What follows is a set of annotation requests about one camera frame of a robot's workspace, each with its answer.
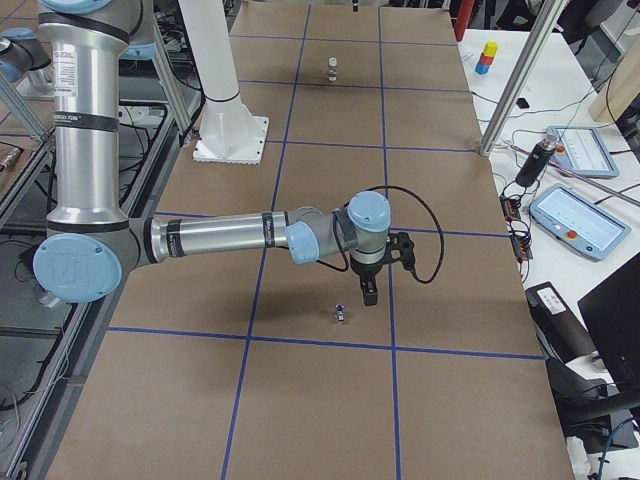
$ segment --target yellow block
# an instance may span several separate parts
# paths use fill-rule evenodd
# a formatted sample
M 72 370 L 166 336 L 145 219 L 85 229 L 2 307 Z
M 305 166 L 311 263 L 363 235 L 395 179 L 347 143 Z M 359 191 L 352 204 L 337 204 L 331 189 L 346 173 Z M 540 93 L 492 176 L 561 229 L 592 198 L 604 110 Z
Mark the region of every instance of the yellow block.
M 498 42 L 487 42 L 484 45 L 484 50 L 482 51 L 485 57 L 493 58 L 498 53 Z

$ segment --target black chair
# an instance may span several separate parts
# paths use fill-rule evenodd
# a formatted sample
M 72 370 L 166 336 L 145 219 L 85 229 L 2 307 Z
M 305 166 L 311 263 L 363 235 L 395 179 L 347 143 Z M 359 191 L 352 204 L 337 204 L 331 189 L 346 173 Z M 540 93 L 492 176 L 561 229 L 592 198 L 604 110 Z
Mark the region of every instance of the black chair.
M 569 45 L 581 42 L 576 54 L 585 46 L 589 36 L 623 1 L 573 0 L 567 5 L 558 19 L 558 25 L 562 27 L 562 35 Z M 509 0 L 496 25 L 502 30 L 529 31 L 535 19 L 536 16 L 529 10 L 527 0 Z

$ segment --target blue joint cap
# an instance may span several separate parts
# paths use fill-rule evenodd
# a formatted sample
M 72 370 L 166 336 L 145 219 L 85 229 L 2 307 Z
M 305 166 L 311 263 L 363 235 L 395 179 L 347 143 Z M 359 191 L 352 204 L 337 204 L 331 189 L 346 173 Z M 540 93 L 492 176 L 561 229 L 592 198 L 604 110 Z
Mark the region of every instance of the blue joint cap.
M 0 73 L 11 83 L 17 82 L 22 78 L 22 72 L 7 62 L 0 62 Z
M 106 7 L 113 0 L 40 0 L 45 7 L 54 12 L 84 15 Z
M 284 233 L 287 236 L 287 245 L 294 263 L 301 265 L 315 262 L 320 258 L 320 245 L 309 225 L 296 222 L 285 228 Z
M 156 44 L 132 45 L 120 55 L 120 60 L 152 60 L 156 55 Z
M 42 242 L 33 271 L 44 289 L 70 303 L 98 300 L 122 280 L 116 254 L 99 240 L 77 233 L 61 233 Z
M 33 30 L 27 27 L 8 28 L 4 32 L 0 33 L 0 37 L 4 37 L 7 40 L 35 40 L 36 34 Z
M 378 192 L 357 193 L 347 208 L 354 225 L 366 232 L 384 232 L 391 226 L 389 200 Z

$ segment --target white cable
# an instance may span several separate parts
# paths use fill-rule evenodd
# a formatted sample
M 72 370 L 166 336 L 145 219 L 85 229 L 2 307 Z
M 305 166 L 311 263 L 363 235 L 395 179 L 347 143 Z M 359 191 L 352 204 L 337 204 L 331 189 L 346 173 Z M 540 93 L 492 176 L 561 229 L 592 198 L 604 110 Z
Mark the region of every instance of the white cable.
M 9 386 L 7 385 L 0 384 L 0 387 L 4 388 L 11 394 L 11 398 L 13 400 L 13 411 L 15 412 L 15 418 L 12 418 L 0 424 L 0 444 L 4 442 L 5 427 L 9 425 L 11 422 L 13 422 L 14 420 L 16 422 L 16 430 L 15 430 L 15 434 L 13 435 L 13 438 L 9 443 L 0 447 L 0 452 L 4 452 L 11 446 L 11 444 L 13 444 L 16 437 L 18 436 L 18 432 L 20 431 L 20 411 L 18 409 L 18 397 L 16 397 L 15 392 L 11 388 L 9 388 Z
M 45 385 L 44 387 L 39 388 L 37 390 L 28 390 L 24 392 L 25 394 L 33 395 L 36 393 L 44 392 L 64 378 L 64 373 L 66 372 L 67 368 L 69 368 L 69 339 L 65 338 L 66 334 L 64 331 L 64 325 L 60 325 L 60 332 L 62 333 L 62 342 L 64 342 L 64 347 L 63 347 L 64 363 L 60 368 L 60 373 L 56 378 L 54 378 L 53 380 L 50 380 L 49 383 L 47 383 L 47 385 Z

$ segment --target white pillar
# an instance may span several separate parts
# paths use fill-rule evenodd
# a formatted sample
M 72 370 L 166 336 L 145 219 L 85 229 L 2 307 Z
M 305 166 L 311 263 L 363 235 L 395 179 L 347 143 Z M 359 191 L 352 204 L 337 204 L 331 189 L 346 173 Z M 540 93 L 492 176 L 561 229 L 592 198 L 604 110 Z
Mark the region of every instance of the white pillar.
M 222 0 L 180 0 L 182 17 L 207 96 L 193 158 L 260 163 L 269 119 L 242 103 Z

